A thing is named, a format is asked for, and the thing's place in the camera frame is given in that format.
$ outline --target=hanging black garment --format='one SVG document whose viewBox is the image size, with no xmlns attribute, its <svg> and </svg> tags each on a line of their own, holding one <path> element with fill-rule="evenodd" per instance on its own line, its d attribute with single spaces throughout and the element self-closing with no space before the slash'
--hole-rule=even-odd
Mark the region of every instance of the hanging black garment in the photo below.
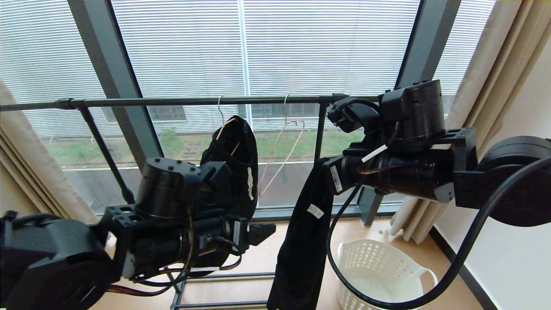
<svg viewBox="0 0 551 310">
<path fill-rule="evenodd" d="M 300 192 L 279 249 L 275 278 L 267 303 L 269 310 L 315 309 L 325 268 L 326 245 L 333 195 L 322 173 L 328 158 L 321 158 Z"/>
<path fill-rule="evenodd" d="M 220 136 L 220 129 L 212 134 L 209 147 L 203 152 L 201 164 L 211 161 L 226 162 L 230 168 L 232 193 L 235 201 L 228 202 L 230 213 L 252 218 L 258 201 L 258 154 L 256 139 L 248 123 L 237 115 L 226 123 Z M 212 252 L 197 258 L 194 267 L 222 266 L 229 254 Z M 202 277 L 212 271 L 191 272 L 191 277 Z"/>
</svg>

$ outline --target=beige curtain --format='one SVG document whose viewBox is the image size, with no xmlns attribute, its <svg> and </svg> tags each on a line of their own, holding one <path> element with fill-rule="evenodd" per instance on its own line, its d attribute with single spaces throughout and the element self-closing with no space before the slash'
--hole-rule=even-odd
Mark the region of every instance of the beige curtain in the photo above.
<svg viewBox="0 0 551 310">
<path fill-rule="evenodd" d="M 0 79 L 0 104 L 15 104 Z M 71 185 L 21 111 L 0 113 L 0 210 L 48 212 L 87 224 L 94 211 Z"/>
<path fill-rule="evenodd" d="M 449 129 L 476 128 L 479 156 L 545 46 L 550 20 L 551 1 L 496 2 L 446 119 Z M 405 240 L 422 242 L 446 206 L 406 198 L 391 220 L 391 234 L 403 229 Z"/>
</svg>

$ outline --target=black pants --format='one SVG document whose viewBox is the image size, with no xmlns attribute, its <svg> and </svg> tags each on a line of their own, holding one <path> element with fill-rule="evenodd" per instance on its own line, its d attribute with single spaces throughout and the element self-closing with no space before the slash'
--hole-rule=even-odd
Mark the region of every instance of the black pants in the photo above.
<svg viewBox="0 0 551 310">
<path fill-rule="evenodd" d="M 275 278 L 267 303 L 269 310 L 315 309 L 320 295 L 326 238 L 331 220 L 333 195 L 325 183 L 321 158 L 300 192 L 275 267 Z M 314 205 L 323 212 L 318 218 L 308 209 Z"/>
</svg>

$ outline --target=white wall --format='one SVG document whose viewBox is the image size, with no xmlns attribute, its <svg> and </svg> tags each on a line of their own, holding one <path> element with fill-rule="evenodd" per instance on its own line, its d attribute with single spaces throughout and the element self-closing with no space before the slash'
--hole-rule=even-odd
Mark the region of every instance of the white wall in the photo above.
<svg viewBox="0 0 551 310">
<path fill-rule="evenodd" d="M 490 145 L 521 135 L 551 138 L 551 40 Z M 450 205 L 437 221 L 436 228 L 456 252 L 475 214 Z M 490 218 L 465 266 L 499 309 L 549 309 L 551 224 L 520 228 Z"/>
</svg>

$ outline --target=wooden floor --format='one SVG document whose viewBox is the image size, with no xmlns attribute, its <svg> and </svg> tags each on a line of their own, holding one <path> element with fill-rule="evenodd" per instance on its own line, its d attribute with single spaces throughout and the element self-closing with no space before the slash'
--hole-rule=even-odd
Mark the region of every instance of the wooden floor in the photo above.
<svg viewBox="0 0 551 310">
<path fill-rule="evenodd" d="M 285 238 L 287 223 L 277 224 L 274 235 L 257 247 L 251 247 L 243 256 L 243 262 L 239 267 L 224 273 L 244 272 L 270 272 L 274 271 L 279 247 Z M 333 234 L 331 248 L 333 253 L 341 242 L 347 242 L 359 238 L 378 240 L 394 247 L 411 256 L 417 263 L 426 268 L 432 269 L 439 279 L 442 278 L 450 263 L 429 237 L 421 244 L 405 242 L 400 236 L 390 236 L 390 223 L 388 218 L 377 219 L 371 227 L 364 227 L 359 219 L 340 220 Z M 235 257 L 230 256 L 229 260 L 234 261 Z M 266 300 L 272 280 L 192 280 L 186 283 L 181 303 L 204 303 L 204 302 L 231 302 L 231 301 L 254 301 Z M 433 287 L 432 278 L 425 274 L 422 277 L 425 292 Z M 337 287 L 339 280 L 334 274 L 329 263 L 326 264 L 323 284 L 321 287 L 320 299 L 317 309 L 340 309 L 337 301 Z M 140 287 L 126 280 L 119 282 L 122 285 Z M 170 290 L 156 297 L 133 297 L 114 293 L 106 293 L 103 298 L 92 308 L 95 310 L 116 310 L 116 309 L 163 309 L 169 310 L 174 297 L 174 290 Z M 432 303 L 423 309 L 482 309 L 474 298 L 468 287 L 461 278 L 456 278 L 453 284 Z"/>
</svg>

